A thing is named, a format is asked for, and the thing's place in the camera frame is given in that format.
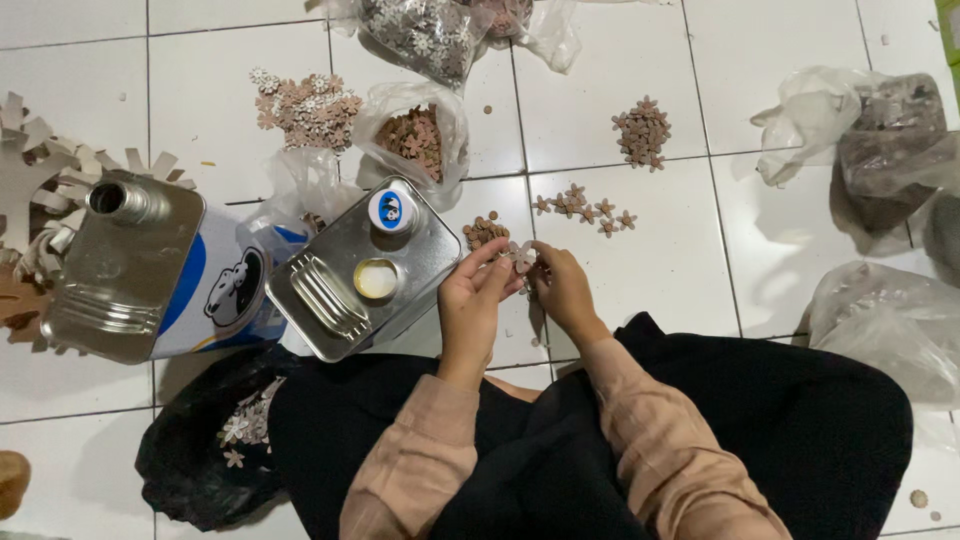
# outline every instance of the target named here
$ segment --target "hand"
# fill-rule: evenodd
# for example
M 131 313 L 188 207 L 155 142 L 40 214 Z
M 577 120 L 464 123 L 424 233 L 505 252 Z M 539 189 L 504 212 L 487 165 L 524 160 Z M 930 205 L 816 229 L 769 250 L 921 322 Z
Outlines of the hand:
M 471 253 L 437 291 L 444 341 L 437 378 L 464 390 L 480 388 L 492 358 L 497 305 L 523 286 L 508 258 L 480 267 L 504 250 L 508 241 L 502 236 Z
M 537 264 L 531 270 L 537 297 L 547 315 L 564 329 L 577 349 L 610 337 L 610 331 L 593 309 L 587 274 L 567 250 L 534 241 Z

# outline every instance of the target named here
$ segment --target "panda logo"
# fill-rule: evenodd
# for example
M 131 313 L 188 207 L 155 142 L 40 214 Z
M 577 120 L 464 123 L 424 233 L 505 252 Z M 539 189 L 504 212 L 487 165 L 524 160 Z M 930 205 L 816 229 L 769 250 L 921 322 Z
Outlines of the panda logo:
M 224 268 L 206 298 L 204 315 L 218 327 L 226 327 L 243 316 L 256 298 L 263 282 L 263 256 L 247 248 L 240 262 Z
M 380 223 L 387 229 L 393 229 L 399 224 L 400 216 L 403 215 L 403 207 L 400 205 L 400 198 L 393 191 L 387 191 L 380 197 Z

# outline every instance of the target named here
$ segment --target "tin can lid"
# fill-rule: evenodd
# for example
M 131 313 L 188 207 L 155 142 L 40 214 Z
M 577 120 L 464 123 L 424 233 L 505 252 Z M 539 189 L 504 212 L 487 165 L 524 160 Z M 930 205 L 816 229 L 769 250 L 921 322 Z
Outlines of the tin can lid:
M 417 204 L 410 195 L 398 189 L 381 189 L 373 194 L 367 206 L 373 225 L 388 234 L 410 228 L 417 215 Z

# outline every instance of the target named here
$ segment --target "metal tin can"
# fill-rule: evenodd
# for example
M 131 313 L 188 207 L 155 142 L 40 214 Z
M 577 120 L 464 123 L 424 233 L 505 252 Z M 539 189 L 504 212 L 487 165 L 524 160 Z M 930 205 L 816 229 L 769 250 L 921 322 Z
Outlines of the metal tin can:
M 264 283 L 279 261 L 204 198 L 126 171 L 90 190 L 41 329 L 125 363 L 278 338 Z M 307 229 L 290 232 L 305 243 Z
M 434 306 L 461 249 L 413 184 L 393 176 L 280 264 L 267 294 L 319 359 L 336 362 L 393 339 Z M 358 272 L 372 262 L 394 273 L 389 294 L 359 290 Z

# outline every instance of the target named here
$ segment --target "beige sleeve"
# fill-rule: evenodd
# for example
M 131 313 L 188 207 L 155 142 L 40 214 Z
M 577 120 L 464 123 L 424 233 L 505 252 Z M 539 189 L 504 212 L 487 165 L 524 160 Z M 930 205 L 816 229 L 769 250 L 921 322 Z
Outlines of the beige sleeve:
M 421 377 L 353 478 L 340 538 L 426 536 L 476 465 L 479 406 L 478 392 Z
M 697 407 L 661 384 L 613 338 L 581 351 L 616 454 L 627 505 L 662 540 L 789 539 L 783 521 L 720 449 Z

